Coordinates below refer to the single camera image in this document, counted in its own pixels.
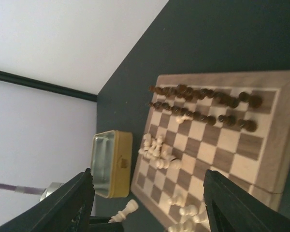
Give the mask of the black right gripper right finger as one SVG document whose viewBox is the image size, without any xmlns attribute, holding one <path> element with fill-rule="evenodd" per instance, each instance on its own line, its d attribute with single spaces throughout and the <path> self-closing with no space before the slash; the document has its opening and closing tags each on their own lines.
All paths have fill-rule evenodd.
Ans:
<svg viewBox="0 0 290 232">
<path fill-rule="evenodd" d="M 290 232 L 290 219 L 267 207 L 218 171 L 206 171 L 203 187 L 212 232 Z"/>
</svg>

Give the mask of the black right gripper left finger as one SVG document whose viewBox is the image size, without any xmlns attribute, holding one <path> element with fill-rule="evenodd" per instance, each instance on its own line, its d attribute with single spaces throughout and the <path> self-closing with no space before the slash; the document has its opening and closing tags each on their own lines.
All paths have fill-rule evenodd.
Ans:
<svg viewBox="0 0 290 232">
<path fill-rule="evenodd" d="M 0 226 L 0 232 L 89 231 L 95 190 L 89 168 L 43 201 Z"/>
</svg>

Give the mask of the light wooden king piece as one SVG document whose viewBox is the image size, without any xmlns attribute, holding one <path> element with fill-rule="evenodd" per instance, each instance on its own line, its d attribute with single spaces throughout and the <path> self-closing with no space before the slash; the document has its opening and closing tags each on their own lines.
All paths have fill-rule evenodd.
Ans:
<svg viewBox="0 0 290 232">
<path fill-rule="evenodd" d="M 118 211 L 118 213 L 112 216 L 108 222 L 109 223 L 122 222 L 126 219 L 128 214 L 135 212 L 138 208 L 139 208 L 138 203 L 135 200 L 130 200 L 126 204 L 125 208 L 121 211 Z"/>
</svg>

